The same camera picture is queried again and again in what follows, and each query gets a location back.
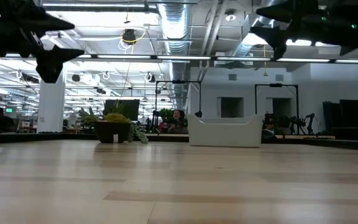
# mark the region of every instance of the potted plant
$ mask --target potted plant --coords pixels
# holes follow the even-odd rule
[[[87,113],[84,108],[81,108],[78,114],[81,117],[83,125],[93,125],[98,121],[98,117],[93,113],[92,107],[89,107],[89,113]]]
[[[134,136],[137,136],[144,144],[148,142],[147,137],[140,131],[139,127],[124,116],[126,113],[126,106],[117,103],[110,107],[106,107],[105,105],[102,119],[98,119],[94,116],[96,118],[96,121],[93,123],[94,131],[99,141],[102,143],[113,143],[114,135],[117,134],[118,143],[122,143],[126,140],[132,142]]]
[[[160,117],[164,123],[170,123],[173,117],[173,110],[171,109],[161,109],[160,110]]]

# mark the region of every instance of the doorway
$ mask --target doorway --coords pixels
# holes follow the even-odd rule
[[[273,114],[276,118],[281,116],[291,117],[290,98],[272,98]]]
[[[219,97],[218,110],[218,118],[243,118],[244,99],[238,97]]]

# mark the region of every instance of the door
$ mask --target door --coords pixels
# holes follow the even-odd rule
[[[239,97],[218,98],[218,118],[243,118],[244,99]]]

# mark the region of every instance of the black metal stand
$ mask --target black metal stand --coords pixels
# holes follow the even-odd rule
[[[281,83],[273,83],[273,84],[255,84],[255,114],[258,113],[258,101],[257,101],[257,87],[258,86],[269,86],[273,88],[281,88],[283,86],[293,86],[296,91],[296,119],[299,119],[299,96],[298,96],[298,85],[285,85]]]

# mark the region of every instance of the ductwork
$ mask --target ductwork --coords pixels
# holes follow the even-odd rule
[[[268,7],[268,6],[272,6],[275,4],[280,4],[285,2],[286,0],[262,0],[262,3],[260,4],[260,7]],[[273,19],[269,19],[266,18],[264,16],[257,16],[256,19],[252,22],[249,23],[250,21],[248,21],[248,18],[246,18],[246,20],[244,21],[244,28],[246,29],[243,33],[247,33],[249,32],[250,27],[252,26],[256,26],[256,27],[262,27],[262,26],[271,26]],[[245,40],[247,36],[244,37],[244,39],[242,40],[242,42],[237,45],[237,47],[235,48],[235,50],[233,50],[232,52],[230,52],[229,56],[230,57],[246,57],[248,56],[249,52],[251,51],[251,48],[253,47],[253,45],[248,45],[248,44],[243,44],[243,41]],[[233,69],[233,68],[246,68],[247,66],[249,66],[249,64],[247,64],[247,62],[242,63],[242,62],[229,62],[227,64],[224,65],[218,65],[215,67],[220,67],[220,68],[227,68],[227,69]]]
[[[188,4],[159,4],[158,11],[161,15],[161,28],[167,39],[180,40],[187,38],[190,20],[190,6]],[[188,42],[165,42],[165,50],[169,55],[187,55]],[[169,63],[171,80],[187,81],[190,79],[190,69],[186,63]],[[188,85],[173,85],[174,103],[177,108],[183,108],[186,104],[186,91]]]

